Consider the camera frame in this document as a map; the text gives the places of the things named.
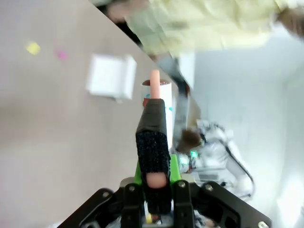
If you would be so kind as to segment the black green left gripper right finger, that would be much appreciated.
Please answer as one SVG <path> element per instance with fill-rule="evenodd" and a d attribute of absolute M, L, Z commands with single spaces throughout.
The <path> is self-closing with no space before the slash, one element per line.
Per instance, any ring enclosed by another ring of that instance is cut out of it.
<path fill-rule="evenodd" d="M 194 211 L 214 220 L 221 228 L 271 228 L 272 221 L 224 187 L 209 181 L 202 186 L 181 178 L 178 159 L 171 155 L 171 189 L 174 227 L 195 227 Z"/>

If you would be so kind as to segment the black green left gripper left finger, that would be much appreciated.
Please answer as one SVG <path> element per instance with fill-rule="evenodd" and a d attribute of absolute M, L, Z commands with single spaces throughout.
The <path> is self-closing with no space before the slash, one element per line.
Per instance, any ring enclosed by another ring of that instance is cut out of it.
<path fill-rule="evenodd" d="M 60 225 L 60 228 L 105 228 L 120 219 L 122 228 L 141 228 L 143 191 L 141 160 L 138 160 L 135 176 L 117 191 L 101 188 L 85 201 Z"/>

